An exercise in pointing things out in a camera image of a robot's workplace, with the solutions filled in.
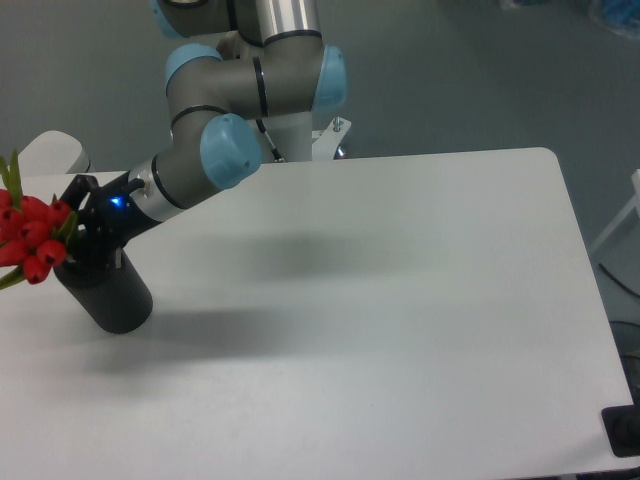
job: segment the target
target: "tulip bouquet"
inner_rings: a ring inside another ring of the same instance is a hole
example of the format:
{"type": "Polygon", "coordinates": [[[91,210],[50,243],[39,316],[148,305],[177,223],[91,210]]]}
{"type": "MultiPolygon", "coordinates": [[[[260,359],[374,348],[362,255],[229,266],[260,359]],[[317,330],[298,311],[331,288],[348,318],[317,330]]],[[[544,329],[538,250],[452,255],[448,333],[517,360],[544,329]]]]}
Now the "tulip bouquet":
{"type": "Polygon", "coordinates": [[[0,290],[27,280],[43,282],[61,265],[78,238],[78,215],[55,195],[51,204],[23,195],[14,150],[9,165],[0,157],[0,267],[14,267],[0,278],[0,290]]]}

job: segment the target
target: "light blue joint cap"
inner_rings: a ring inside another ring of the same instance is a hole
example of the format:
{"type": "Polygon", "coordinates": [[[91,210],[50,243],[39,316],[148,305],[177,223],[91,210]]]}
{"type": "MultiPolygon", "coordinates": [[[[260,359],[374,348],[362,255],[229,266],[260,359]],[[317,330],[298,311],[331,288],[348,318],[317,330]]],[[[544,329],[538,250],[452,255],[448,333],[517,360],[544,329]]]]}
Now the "light blue joint cap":
{"type": "Polygon", "coordinates": [[[227,190],[258,171],[262,164],[262,149],[247,122],[228,113],[214,118],[204,127],[200,159],[211,183],[220,190],[227,190]]]}
{"type": "Polygon", "coordinates": [[[156,17],[156,22],[162,30],[162,33],[167,38],[184,38],[180,35],[176,30],[171,26],[167,17],[164,16],[160,5],[158,5],[158,0],[151,0],[151,9],[153,10],[153,15],[156,17]]]}
{"type": "Polygon", "coordinates": [[[347,100],[347,69],[338,47],[325,47],[312,112],[340,107],[347,100]]]}
{"type": "Polygon", "coordinates": [[[165,69],[165,87],[169,85],[171,77],[173,77],[180,67],[191,60],[202,57],[212,57],[222,61],[222,55],[220,55],[215,48],[209,45],[189,43],[180,48],[176,48],[167,59],[167,66],[165,69]]]}

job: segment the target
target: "green leaf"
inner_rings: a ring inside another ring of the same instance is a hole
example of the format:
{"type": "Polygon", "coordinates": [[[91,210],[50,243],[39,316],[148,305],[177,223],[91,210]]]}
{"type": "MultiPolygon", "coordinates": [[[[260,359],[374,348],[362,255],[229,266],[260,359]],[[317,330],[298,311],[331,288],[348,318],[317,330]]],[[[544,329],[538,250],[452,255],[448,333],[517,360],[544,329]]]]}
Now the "green leaf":
{"type": "Polygon", "coordinates": [[[0,156],[0,175],[2,175],[4,188],[9,190],[9,169],[7,169],[7,162],[4,161],[4,157],[2,156],[0,156]]]}
{"type": "Polygon", "coordinates": [[[22,201],[22,181],[20,180],[20,165],[18,164],[18,151],[14,150],[11,154],[11,163],[9,164],[9,185],[7,190],[13,198],[13,208],[21,210],[20,202],[22,201]]]}
{"type": "Polygon", "coordinates": [[[65,244],[65,246],[69,246],[69,241],[71,237],[74,235],[74,232],[78,231],[78,214],[76,212],[71,212],[65,222],[60,227],[54,236],[56,240],[65,244]]]}
{"type": "Polygon", "coordinates": [[[22,273],[22,267],[16,267],[4,277],[0,278],[0,290],[17,285],[24,280],[25,278],[24,273],[22,273]]]}

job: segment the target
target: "red tulip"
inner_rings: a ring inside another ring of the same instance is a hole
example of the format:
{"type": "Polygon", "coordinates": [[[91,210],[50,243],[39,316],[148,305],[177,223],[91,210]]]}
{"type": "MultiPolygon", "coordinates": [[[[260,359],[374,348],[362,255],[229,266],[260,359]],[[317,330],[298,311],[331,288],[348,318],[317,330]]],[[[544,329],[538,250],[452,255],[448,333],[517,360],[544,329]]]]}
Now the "red tulip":
{"type": "Polygon", "coordinates": [[[40,220],[46,222],[49,215],[49,206],[36,197],[24,196],[20,202],[22,213],[27,222],[30,220],[40,220]]]}
{"type": "Polygon", "coordinates": [[[23,239],[9,240],[0,247],[0,267],[20,265],[29,256],[29,247],[23,239]]]}
{"type": "Polygon", "coordinates": [[[24,215],[15,208],[5,208],[0,211],[0,229],[4,232],[6,239],[16,238],[24,223],[24,215]]]}
{"type": "Polygon", "coordinates": [[[35,220],[27,222],[20,229],[20,237],[27,242],[27,247],[35,250],[51,236],[51,228],[44,222],[35,220]]]}
{"type": "Polygon", "coordinates": [[[44,282],[49,276],[51,267],[44,265],[35,255],[29,255],[22,264],[22,273],[31,285],[44,282]]]}
{"type": "Polygon", "coordinates": [[[67,249],[57,240],[47,240],[36,252],[38,260],[48,267],[57,267],[67,258],[67,249]]]}
{"type": "Polygon", "coordinates": [[[0,189],[0,209],[11,206],[11,194],[6,190],[0,189]]]}
{"type": "Polygon", "coordinates": [[[71,213],[71,207],[62,200],[56,200],[49,206],[47,223],[52,227],[60,228],[71,213]]]}

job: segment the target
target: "silver metal cylinder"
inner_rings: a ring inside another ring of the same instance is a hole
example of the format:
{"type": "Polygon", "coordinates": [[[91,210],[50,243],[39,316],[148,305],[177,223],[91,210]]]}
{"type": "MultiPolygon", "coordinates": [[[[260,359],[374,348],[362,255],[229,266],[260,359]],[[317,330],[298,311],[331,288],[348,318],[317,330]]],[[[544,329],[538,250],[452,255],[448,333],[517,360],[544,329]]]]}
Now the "silver metal cylinder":
{"type": "Polygon", "coordinates": [[[296,30],[320,32],[316,0],[257,0],[262,41],[296,30]]]}
{"type": "Polygon", "coordinates": [[[145,182],[145,188],[134,191],[131,200],[140,208],[147,217],[158,222],[166,222],[184,210],[174,206],[158,187],[152,170],[152,160],[144,162],[131,170],[129,180],[141,178],[145,182]]]}

